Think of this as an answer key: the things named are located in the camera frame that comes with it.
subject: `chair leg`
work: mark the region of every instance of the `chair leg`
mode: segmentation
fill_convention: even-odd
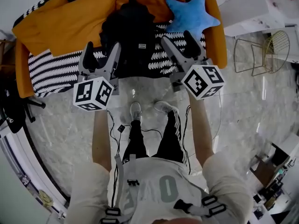
[[[29,105],[35,105],[35,106],[38,106],[38,107],[41,107],[41,108],[45,108],[46,107],[46,104],[45,103],[38,103],[38,102],[35,102],[35,101],[33,101],[33,100],[30,100],[30,99],[28,99],[28,98],[26,98],[26,103],[27,104],[29,104]]]
[[[29,111],[29,108],[28,108],[28,105],[27,104],[24,104],[24,109],[25,109],[25,112],[27,114],[27,117],[30,121],[30,123],[33,123],[36,119],[35,117],[32,117],[31,114],[30,114],[30,111]]]

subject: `foot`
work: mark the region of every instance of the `foot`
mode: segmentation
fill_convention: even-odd
[[[142,116],[141,116],[141,106],[138,102],[133,102],[130,107],[130,114],[132,117],[132,121],[139,120],[140,125],[142,123]]]
[[[178,108],[170,105],[166,101],[158,101],[154,104],[154,108],[160,112],[168,114],[170,111],[176,111],[178,113]]]

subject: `orange sofa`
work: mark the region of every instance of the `orange sofa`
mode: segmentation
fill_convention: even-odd
[[[227,65],[227,51],[222,19],[216,0],[206,0],[206,11],[221,21],[221,25],[204,30],[206,55],[214,65],[223,69]],[[21,98],[34,95],[28,68],[28,49],[17,39],[15,54],[15,72],[19,95]]]

